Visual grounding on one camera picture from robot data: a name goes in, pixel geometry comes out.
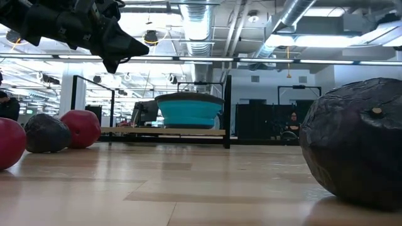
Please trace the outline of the person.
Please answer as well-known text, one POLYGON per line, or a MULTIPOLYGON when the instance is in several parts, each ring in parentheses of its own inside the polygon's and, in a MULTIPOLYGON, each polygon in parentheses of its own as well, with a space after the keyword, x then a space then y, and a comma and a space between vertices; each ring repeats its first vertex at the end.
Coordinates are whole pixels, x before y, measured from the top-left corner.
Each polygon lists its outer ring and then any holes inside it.
POLYGON ((18 121, 20 104, 15 97, 9 97, 0 90, 0 117, 18 121))
POLYGON ((299 140, 300 126, 301 124, 298 122, 297 113, 293 111, 290 114, 288 121, 283 126, 281 132, 282 140, 299 140))

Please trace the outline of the black aluminium rig frame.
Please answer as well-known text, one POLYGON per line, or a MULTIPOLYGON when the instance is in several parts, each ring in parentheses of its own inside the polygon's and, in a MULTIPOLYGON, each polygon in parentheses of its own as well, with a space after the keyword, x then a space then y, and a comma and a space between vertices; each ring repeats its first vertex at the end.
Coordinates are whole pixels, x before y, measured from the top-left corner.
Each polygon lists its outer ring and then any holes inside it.
MULTIPOLYGON (((24 60, 81 60, 83 62, 100 62, 102 58, 93 55, 46 55, 46 54, 19 54, 0 53, 2 59, 24 60)), ((232 58, 232 57, 192 57, 192 56, 134 56, 133 61, 151 62, 229 62, 229 63, 285 63, 285 64, 317 64, 317 65, 363 65, 402 67, 401 61, 365 61, 365 60, 311 60, 291 58, 232 58)))

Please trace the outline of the silver ribbed ventilation duct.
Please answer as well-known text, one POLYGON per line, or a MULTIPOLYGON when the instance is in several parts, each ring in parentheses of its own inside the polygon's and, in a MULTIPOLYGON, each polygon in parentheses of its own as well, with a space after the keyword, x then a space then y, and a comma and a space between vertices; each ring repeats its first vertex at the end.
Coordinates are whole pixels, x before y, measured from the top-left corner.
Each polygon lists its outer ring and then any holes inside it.
MULTIPOLYGON (((183 30, 190 57, 211 57, 213 6, 203 4, 203 0, 185 0, 188 4, 179 5, 183 17, 183 30)), ((194 63, 195 82, 212 82, 212 64, 194 63)))

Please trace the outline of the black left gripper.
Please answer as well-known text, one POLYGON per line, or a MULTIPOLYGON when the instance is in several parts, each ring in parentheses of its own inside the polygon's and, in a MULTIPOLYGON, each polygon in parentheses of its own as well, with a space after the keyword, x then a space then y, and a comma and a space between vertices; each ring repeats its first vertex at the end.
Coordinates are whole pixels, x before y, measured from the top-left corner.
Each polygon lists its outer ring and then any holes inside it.
POLYGON ((119 26, 120 8, 121 0, 0 0, 0 24, 35 46, 46 37, 71 49, 90 48, 115 74, 125 58, 149 53, 119 26))

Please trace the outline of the small red pomegranate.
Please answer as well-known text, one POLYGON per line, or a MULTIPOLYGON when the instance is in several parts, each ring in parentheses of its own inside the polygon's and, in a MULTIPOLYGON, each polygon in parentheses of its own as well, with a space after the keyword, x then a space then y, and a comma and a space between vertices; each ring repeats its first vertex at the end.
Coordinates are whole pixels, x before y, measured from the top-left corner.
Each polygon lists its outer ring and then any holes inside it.
POLYGON ((16 164, 26 146, 26 133, 14 120, 0 117, 0 171, 16 164))

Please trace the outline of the ceiling light panel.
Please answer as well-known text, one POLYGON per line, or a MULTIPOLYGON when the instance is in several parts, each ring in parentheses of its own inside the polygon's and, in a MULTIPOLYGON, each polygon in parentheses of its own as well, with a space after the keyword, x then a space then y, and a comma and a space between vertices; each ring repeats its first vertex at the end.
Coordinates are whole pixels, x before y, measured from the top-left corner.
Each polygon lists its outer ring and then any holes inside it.
POLYGON ((340 17, 347 10, 341 7, 323 7, 323 8, 310 8, 304 16, 313 16, 313 17, 340 17))
POLYGON ((265 42, 266 46, 299 46, 315 48, 346 48, 360 42, 358 37, 329 35, 271 35, 265 42))

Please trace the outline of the large red pomegranate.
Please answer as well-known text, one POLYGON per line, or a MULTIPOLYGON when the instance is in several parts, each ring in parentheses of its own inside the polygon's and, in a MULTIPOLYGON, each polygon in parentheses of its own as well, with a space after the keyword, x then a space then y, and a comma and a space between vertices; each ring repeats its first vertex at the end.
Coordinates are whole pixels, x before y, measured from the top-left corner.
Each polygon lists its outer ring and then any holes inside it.
POLYGON ((101 126, 97 116, 88 110, 70 110, 60 120, 71 133, 71 149, 85 149, 101 136, 101 126))

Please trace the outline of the black background monitor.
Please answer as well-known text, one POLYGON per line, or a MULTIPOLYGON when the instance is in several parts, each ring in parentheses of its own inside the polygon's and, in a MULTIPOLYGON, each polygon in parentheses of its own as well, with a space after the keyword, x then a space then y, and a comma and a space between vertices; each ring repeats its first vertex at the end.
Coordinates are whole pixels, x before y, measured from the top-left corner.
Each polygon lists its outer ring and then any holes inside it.
POLYGON ((137 102, 134 105, 131 123, 135 126, 145 126, 147 122, 154 122, 158 117, 159 107, 155 100, 137 102))

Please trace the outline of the thin black metal stand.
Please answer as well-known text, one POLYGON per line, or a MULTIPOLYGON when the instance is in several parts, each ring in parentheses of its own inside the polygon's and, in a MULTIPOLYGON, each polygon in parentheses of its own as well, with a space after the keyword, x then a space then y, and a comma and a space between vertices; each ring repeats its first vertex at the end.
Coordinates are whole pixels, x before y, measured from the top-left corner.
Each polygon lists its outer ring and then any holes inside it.
MULTIPOLYGON (((111 89, 111 88, 101 85, 99 83, 95 83, 92 80, 89 80, 83 76, 74 75, 73 82, 72 82, 72 98, 71 98, 70 110, 75 110, 75 107, 76 107, 77 83, 78 83, 79 78, 81 80, 92 83, 94 85, 97 85, 97 86, 111 92, 111 118, 109 119, 109 128, 113 129, 114 127, 112 126, 112 120, 113 120, 113 116, 114 116, 115 96, 116 96, 116 91, 119 89, 111 89)), ((223 134, 218 134, 218 136, 222 136, 222 145, 226 149, 229 149, 231 146, 231 94, 232 94, 231 85, 232 85, 232 81, 231 81, 231 76, 229 75, 227 83, 224 84, 224 91, 223 91, 223 95, 222 95, 222 98, 224 100, 224 103, 222 104, 222 118, 223 118, 224 132, 223 132, 223 134)))

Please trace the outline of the blue collapsible bowl grey rim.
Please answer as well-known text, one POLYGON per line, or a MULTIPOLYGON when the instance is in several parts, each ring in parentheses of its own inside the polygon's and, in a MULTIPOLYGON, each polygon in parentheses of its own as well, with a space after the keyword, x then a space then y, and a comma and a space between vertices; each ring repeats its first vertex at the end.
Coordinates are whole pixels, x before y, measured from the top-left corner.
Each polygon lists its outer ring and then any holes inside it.
POLYGON ((210 94, 176 92, 155 97, 164 126, 179 129, 212 129, 225 100, 210 94))

